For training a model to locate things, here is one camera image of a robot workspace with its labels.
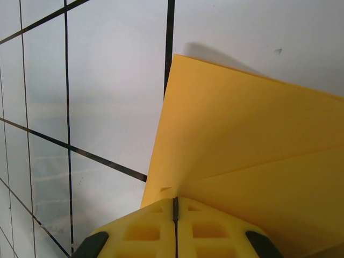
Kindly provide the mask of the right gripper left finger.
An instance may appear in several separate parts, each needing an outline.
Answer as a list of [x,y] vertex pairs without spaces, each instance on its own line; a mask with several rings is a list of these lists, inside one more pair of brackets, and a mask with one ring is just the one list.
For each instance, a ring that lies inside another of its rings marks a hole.
[[76,256],[175,257],[173,200],[160,200],[94,230]]

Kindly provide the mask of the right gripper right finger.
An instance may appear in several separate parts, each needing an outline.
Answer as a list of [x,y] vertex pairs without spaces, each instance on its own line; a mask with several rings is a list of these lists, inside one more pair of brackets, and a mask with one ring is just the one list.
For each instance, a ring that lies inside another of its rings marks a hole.
[[282,257],[259,227],[189,198],[178,199],[178,257]]

